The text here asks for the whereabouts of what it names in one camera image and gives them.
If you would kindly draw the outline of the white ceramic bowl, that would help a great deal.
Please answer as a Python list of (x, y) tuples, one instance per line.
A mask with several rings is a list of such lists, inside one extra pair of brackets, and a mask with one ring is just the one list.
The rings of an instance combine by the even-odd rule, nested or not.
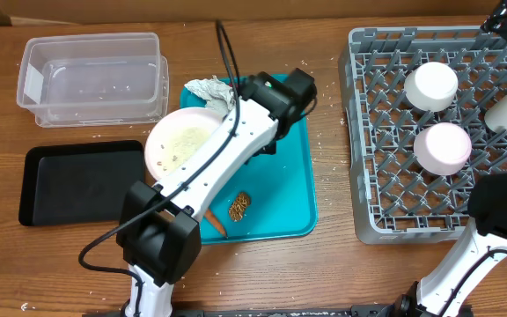
[(451, 105), (458, 83), (455, 71), (448, 65), (428, 62), (407, 76), (404, 91), (412, 106), (424, 112), (439, 112)]

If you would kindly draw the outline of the large white plate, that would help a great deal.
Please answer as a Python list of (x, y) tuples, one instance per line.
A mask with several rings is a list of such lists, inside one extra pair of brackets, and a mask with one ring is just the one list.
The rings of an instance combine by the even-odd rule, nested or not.
[(156, 181), (180, 167), (221, 125), (223, 116), (204, 107), (186, 107), (160, 120), (144, 146), (148, 172)]

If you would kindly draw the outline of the pink bowl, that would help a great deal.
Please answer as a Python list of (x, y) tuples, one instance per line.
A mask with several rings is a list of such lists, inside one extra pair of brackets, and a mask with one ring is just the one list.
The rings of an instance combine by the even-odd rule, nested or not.
[(464, 167), (472, 152), (472, 142), (460, 126), (442, 122), (421, 131), (415, 138), (413, 151), (427, 172), (448, 176)]

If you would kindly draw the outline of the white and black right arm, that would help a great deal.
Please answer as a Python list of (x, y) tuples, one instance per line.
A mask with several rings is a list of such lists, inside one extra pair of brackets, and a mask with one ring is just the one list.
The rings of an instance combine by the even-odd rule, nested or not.
[(482, 279), (507, 257), (507, 173), (484, 176), (467, 203), (466, 228), (441, 263), (381, 311), (383, 316), (458, 316)]

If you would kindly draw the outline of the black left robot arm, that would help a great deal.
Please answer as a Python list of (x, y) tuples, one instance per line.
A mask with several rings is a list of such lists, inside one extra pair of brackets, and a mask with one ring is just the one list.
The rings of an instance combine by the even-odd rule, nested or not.
[(282, 82), (265, 72), (251, 76), (237, 106), (189, 160), (152, 187), (138, 181), (129, 189), (116, 235), (133, 276), (123, 315), (171, 315), (173, 286), (201, 251), (210, 203), (252, 156), (275, 152), (316, 95), (314, 78), (300, 69)]

